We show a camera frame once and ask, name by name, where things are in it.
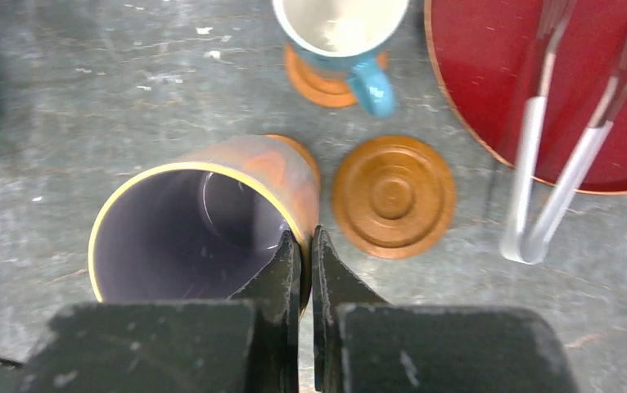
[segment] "serving tongs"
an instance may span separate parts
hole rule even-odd
[[[521,138],[516,154],[516,176],[506,228],[500,242],[502,255],[524,264],[538,264],[547,254],[552,237],[562,221],[576,190],[610,133],[615,118],[627,98],[627,38],[614,65],[607,87],[586,129],[569,156],[540,215],[526,231],[530,189],[538,159],[540,135],[547,108],[557,47],[573,13],[575,0],[544,0],[537,34],[542,70],[536,94],[526,101]]]

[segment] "coaster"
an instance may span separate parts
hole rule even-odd
[[[417,139],[385,136],[352,151],[337,171],[337,223],[362,251],[388,260],[418,255],[451,224],[456,190],[449,167]]]
[[[386,69],[387,57],[383,52],[377,58],[383,70]],[[314,104],[342,108],[357,103],[357,98],[343,79],[325,79],[316,75],[288,44],[285,45],[285,70],[294,89]]]
[[[318,167],[318,162],[316,162],[314,155],[311,154],[311,151],[309,151],[309,149],[307,149],[299,141],[295,140],[294,138],[287,137],[286,135],[280,135],[278,133],[268,133],[266,134],[266,136],[286,143],[287,145],[289,145],[289,147],[296,150],[296,152],[299,153],[299,155],[304,158],[306,163],[309,164],[309,167],[311,167],[311,170],[316,174],[316,185],[318,186],[318,191],[320,192],[321,191],[321,170]]]

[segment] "black object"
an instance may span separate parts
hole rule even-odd
[[[311,257],[317,390],[577,391],[562,345],[537,314],[390,305],[345,267],[321,228]],[[297,392],[300,266],[285,233],[273,260],[229,300],[64,309],[17,389]]]

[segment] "cup rim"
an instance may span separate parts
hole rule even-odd
[[[89,272],[89,279],[92,282],[92,291],[94,292],[94,297],[97,298],[97,301],[103,302],[103,296],[101,295],[101,289],[99,288],[99,283],[97,280],[97,273],[95,270],[94,263],[94,250],[97,246],[97,237],[99,235],[99,229],[103,224],[104,218],[107,213],[111,209],[111,207],[118,201],[118,199],[124,195],[130,188],[139,184],[141,181],[155,176],[157,174],[164,174],[167,172],[173,172],[178,170],[200,170],[205,172],[214,172],[216,174],[222,174],[229,178],[233,178],[239,182],[244,183],[246,186],[253,188],[257,193],[263,196],[268,202],[270,202],[277,212],[279,212],[282,217],[285,219],[287,224],[290,226],[290,230],[294,235],[296,242],[299,244],[302,253],[302,259],[309,258],[309,242],[311,236],[313,234],[307,233],[303,230],[303,228],[294,220],[294,217],[288,211],[288,209],[280,202],[280,200],[275,196],[273,192],[268,190],[268,188],[262,184],[260,181],[256,180],[249,174],[245,174],[239,170],[234,168],[229,168],[224,165],[209,163],[209,162],[200,162],[200,161],[179,161],[172,162],[168,164],[163,164],[156,166],[154,168],[147,169],[142,171],[139,174],[136,174],[131,179],[123,183],[120,187],[118,187],[112,194],[109,196],[109,199],[106,200],[104,206],[99,210],[97,218],[94,220],[94,225],[92,226],[92,232],[89,235],[89,244],[87,251],[87,265]]]
[[[331,52],[331,51],[326,51],[318,47],[315,47],[314,45],[304,40],[296,32],[294,27],[291,25],[285,13],[284,0],[273,0],[273,8],[275,10],[275,17],[277,18],[277,21],[280,23],[280,26],[282,27],[282,29],[285,30],[285,34],[287,34],[287,37],[289,37],[297,45],[299,45],[303,49],[306,49],[309,52],[316,53],[317,55],[321,55],[325,57],[342,58],[342,57],[357,56],[362,53],[369,52],[376,47],[380,47],[386,40],[388,40],[388,38],[390,38],[395,33],[398,27],[400,27],[400,24],[403,22],[403,19],[405,19],[405,15],[408,14],[410,0],[400,0],[400,1],[402,1],[404,5],[403,11],[400,12],[400,14],[398,15],[398,19],[395,21],[395,24],[393,25],[393,29],[391,29],[387,35],[380,37],[374,41],[371,41],[367,46],[363,48],[363,50],[358,50],[354,52]]]

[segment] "blue mug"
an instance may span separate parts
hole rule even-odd
[[[409,0],[273,0],[296,54],[324,79],[343,79],[359,105],[384,118],[395,96],[377,56],[398,29]]]

